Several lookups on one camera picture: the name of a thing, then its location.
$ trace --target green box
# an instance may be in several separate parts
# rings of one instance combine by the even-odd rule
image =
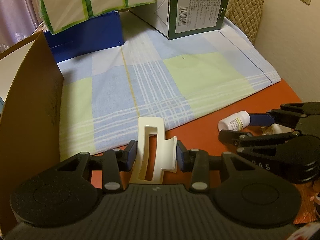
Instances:
[[[228,0],[156,0],[130,11],[169,40],[221,29]]]

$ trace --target table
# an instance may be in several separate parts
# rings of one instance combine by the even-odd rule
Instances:
[[[224,151],[236,152],[235,147],[227,147],[218,140],[218,122],[221,119],[242,110],[249,113],[265,113],[270,109],[279,108],[281,104],[298,102],[301,102],[299,97],[284,80],[281,80],[279,83],[265,88],[264,90],[230,106],[167,131],[166,138],[168,139],[173,136],[177,136],[177,139],[182,141],[187,149],[199,148],[207,151],[209,155],[220,156]],[[257,127],[249,127],[244,129],[244,131],[250,131],[255,135],[261,134],[260,129]],[[146,175],[147,180],[152,179],[155,151],[156,137],[153,136],[150,138],[150,156]],[[124,187],[127,186],[130,175],[130,173],[121,172]],[[163,184],[184,184],[188,188],[190,178],[191,172],[182,173],[179,169],[176,173],[166,171],[164,172]],[[93,172],[91,183],[95,187],[101,188],[101,171]],[[217,187],[219,184],[219,172],[211,171],[210,187]],[[309,201],[308,198],[308,190],[304,185],[297,185],[297,188],[302,195],[303,201],[295,223],[305,223],[316,220],[316,216],[312,212],[314,209],[312,202]]]

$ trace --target white pill bottle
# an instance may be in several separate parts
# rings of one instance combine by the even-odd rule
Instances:
[[[218,123],[219,132],[221,130],[241,131],[250,123],[250,116],[246,111],[232,114]]]

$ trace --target beige wall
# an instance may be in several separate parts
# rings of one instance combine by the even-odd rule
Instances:
[[[320,0],[265,0],[254,45],[302,101],[320,101]]]

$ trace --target quilted chair cover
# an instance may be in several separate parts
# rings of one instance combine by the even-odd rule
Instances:
[[[229,0],[226,17],[242,30],[251,43],[257,34],[264,0]]]

